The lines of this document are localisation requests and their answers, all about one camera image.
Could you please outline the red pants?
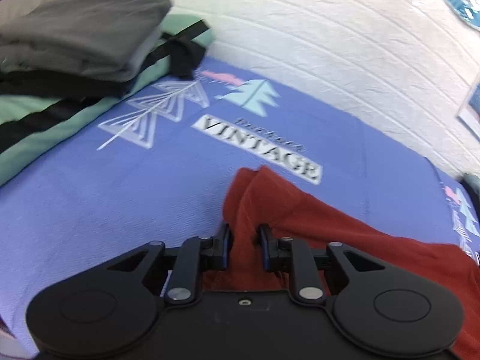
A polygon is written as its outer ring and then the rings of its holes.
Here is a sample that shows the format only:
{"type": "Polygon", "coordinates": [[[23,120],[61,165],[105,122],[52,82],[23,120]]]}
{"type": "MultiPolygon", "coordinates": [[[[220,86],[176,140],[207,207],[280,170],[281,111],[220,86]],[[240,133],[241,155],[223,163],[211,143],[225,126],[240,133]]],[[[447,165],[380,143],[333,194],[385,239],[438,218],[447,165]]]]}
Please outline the red pants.
{"type": "Polygon", "coordinates": [[[205,289],[277,290],[287,285],[285,275],[268,273],[260,265],[256,228],[261,224],[277,237],[302,239],[316,249],[342,242],[451,290],[465,311],[454,351],[462,359],[479,358],[479,267],[458,246],[382,233],[303,192],[267,166],[238,170],[223,217],[233,233],[229,266],[206,273],[205,289]]]}

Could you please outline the blue printed bed sheet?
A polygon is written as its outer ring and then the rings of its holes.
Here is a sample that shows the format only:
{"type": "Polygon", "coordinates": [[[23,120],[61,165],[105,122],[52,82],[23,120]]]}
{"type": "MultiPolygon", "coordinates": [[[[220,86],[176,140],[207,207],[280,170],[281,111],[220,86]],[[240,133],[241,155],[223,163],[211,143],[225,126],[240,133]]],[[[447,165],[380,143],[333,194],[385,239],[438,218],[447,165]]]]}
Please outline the blue printed bed sheet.
{"type": "Polygon", "coordinates": [[[210,236],[241,167],[267,166],[392,236],[479,258],[463,187],[424,156],[322,101],[213,58],[96,117],[1,187],[1,317],[28,355],[44,287],[137,246],[210,236]]]}

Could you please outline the black folded garment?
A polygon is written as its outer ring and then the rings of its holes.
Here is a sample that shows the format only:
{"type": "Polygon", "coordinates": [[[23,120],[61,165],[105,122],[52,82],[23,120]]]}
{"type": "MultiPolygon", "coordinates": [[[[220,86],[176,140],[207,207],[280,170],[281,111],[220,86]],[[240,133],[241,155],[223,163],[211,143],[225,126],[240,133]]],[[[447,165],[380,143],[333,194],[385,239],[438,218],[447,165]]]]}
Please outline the black folded garment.
{"type": "Polygon", "coordinates": [[[1,94],[53,98],[83,98],[88,96],[120,98],[137,82],[95,80],[85,76],[52,71],[9,72],[1,74],[1,94]]]}

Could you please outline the grey-blue folded jeans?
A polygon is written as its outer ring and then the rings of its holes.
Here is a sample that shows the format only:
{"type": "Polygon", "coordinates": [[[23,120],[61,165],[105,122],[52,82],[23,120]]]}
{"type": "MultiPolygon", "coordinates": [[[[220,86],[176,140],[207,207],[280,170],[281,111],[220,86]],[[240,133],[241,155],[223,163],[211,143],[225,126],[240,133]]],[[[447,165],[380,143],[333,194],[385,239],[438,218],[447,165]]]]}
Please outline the grey-blue folded jeans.
{"type": "Polygon", "coordinates": [[[468,194],[473,198],[480,197],[480,178],[474,174],[463,174],[460,182],[468,194]]]}

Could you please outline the grey folded garment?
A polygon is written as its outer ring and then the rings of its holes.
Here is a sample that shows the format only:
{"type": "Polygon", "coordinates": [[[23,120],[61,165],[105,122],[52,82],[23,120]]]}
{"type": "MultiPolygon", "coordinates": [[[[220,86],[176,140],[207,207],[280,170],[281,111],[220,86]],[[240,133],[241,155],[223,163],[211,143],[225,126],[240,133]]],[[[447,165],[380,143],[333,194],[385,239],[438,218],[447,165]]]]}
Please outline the grey folded garment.
{"type": "Polygon", "coordinates": [[[160,38],[170,0],[58,0],[1,26],[1,72],[134,78],[160,38]]]}

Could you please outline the bedding poster on wall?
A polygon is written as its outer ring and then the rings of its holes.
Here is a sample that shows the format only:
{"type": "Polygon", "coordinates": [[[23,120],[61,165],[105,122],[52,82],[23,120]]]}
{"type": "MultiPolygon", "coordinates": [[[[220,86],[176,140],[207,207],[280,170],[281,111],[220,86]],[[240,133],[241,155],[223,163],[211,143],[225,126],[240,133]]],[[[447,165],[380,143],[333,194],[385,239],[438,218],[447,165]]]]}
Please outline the bedding poster on wall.
{"type": "Polygon", "coordinates": [[[471,85],[464,102],[456,113],[456,119],[479,140],[479,76],[476,77],[475,82],[471,85]]]}

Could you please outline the mint green black-striped garment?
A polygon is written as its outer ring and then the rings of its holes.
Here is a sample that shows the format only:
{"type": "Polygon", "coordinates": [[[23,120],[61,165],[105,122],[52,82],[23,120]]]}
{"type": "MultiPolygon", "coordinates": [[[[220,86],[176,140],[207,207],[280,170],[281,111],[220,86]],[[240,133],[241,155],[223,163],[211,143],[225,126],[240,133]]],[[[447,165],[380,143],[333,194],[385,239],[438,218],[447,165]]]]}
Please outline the mint green black-striped garment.
{"type": "Polygon", "coordinates": [[[133,88],[122,97],[35,97],[1,94],[1,183],[78,133],[114,105],[161,77],[190,79],[202,62],[213,31],[204,19],[169,14],[133,88]]]}

